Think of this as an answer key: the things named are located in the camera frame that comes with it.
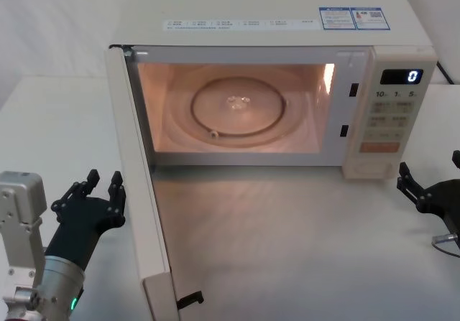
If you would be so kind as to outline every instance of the orange button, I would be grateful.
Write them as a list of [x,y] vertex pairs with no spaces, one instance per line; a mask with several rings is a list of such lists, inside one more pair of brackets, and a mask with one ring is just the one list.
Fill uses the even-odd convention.
[[361,143],[360,152],[393,153],[400,149],[400,143]]

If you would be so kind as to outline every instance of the label sticker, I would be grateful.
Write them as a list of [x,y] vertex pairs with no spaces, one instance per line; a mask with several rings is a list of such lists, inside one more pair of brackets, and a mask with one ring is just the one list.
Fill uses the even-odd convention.
[[325,30],[356,30],[349,7],[320,7]]
[[228,32],[228,31],[272,31],[272,30],[319,30],[320,24],[315,19],[207,19],[176,20],[163,22],[163,30],[193,32]]
[[358,30],[390,30],[379,7],[352,7],[351,13]]

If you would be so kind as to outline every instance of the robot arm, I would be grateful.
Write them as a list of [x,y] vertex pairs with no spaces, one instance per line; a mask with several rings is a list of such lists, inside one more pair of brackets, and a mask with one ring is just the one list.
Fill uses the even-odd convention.
[[100,236],[124,224],[126,195],[115,172],[110,200],[88,197],[99,181],[91,170],[52,204],[60,223],[46,253],[38,227],[46,210],[39,175],[0,174],[0,225],[9,262],[6,320],[67,321],[83,293],[84,270]]
[[[460,151],[454,152],[452,161],[460,169]],[[397,188],[415,204],[418,212],[437,215],[446,224],[449,234],[433,237],[432,246],[448,255],[460,257],[437,247],[439,243],[455,241],[460,248],[460,180],[443,181],[423,188],[414,180],[406,163],[402,162]]]

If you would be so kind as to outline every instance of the microwave oven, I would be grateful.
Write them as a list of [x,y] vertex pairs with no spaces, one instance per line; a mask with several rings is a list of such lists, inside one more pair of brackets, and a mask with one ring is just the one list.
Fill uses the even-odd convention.
[[407,0],[128,0],[106,66],[155,319],[178,320],[179,297],[154,167],[394,177],[436,61]]

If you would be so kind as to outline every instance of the open microwave door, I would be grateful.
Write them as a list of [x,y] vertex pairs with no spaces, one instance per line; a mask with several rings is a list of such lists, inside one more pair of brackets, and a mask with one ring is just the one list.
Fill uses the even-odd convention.
[[139,278],[153,319],[178,321],[173,280],[123,50],[108,50],[106,66],[123,178],[128,182],[127,217],[133,225]]

